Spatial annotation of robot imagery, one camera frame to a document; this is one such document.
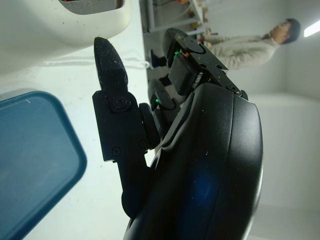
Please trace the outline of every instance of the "ceiling light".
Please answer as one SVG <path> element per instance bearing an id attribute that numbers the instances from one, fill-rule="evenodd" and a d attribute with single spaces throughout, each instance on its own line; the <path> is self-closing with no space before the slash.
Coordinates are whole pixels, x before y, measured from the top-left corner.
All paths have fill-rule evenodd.
<path id="1" fill-rule="evenodd" d="M 312 24 L 304 30 L 304 37 L 307 38 L 320 31 L 320 21 Z"/>

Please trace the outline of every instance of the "blue container lid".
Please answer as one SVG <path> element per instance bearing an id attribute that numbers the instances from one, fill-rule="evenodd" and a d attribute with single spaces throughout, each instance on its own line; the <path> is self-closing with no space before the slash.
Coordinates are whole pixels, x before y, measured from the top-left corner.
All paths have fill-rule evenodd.
<path id="1" fill-rule="evenodd" d="M 0 102 L 0 240 L 23 238 L 82 177 L 86 155 L 57 98 Z"/>

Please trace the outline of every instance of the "man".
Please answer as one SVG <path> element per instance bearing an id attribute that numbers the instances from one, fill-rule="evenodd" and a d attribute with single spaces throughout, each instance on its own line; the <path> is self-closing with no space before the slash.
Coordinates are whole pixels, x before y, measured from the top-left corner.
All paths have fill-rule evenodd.
<path id="1" fill-rule="evenodd" d="M 258 66 L 268 62 L 275 51 L 284 44 L 296 41 L 300 35 L 301 25 L 289 18 L 264 36 L 221 37 L 217 35 L 202 36 L 199 41 L 212 44 L 209 50 L 230 70 Z M 153 68 L 165 66 L 165 57 L 157 57 L 149 51 Z M 170 84 L 166 77 L 160 79 L 166 86 Z"/>

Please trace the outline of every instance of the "black hair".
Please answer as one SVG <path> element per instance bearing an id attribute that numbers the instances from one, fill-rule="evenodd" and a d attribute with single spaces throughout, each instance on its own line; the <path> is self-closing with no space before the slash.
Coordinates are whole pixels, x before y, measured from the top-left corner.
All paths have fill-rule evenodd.
<path id="1" fill-rule="evenodd" d="M 298 39 L 298 37 L 300 35 L 300 31 L 301 31 L 301 24 L 296 19 L 288 18 L 286 21 L 291 23 L 291 27 L 288 32 L 290 37 L 286 41 L 284 41 L 284 43 L 282 43 L 282 44 L 289 44 L 289 43 L 296 41 Z"/>

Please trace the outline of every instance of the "beige sweater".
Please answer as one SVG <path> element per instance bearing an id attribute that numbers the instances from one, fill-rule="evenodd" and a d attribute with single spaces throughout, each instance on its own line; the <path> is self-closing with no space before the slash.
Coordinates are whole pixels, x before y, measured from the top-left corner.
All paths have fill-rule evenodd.
<path id="1" fill-rule="evenodd" d="M 212 44 L 209 50 L 230 70 L 264 64 L 280 47 L 271 37 L 206 35 L 204 39 Z"/>

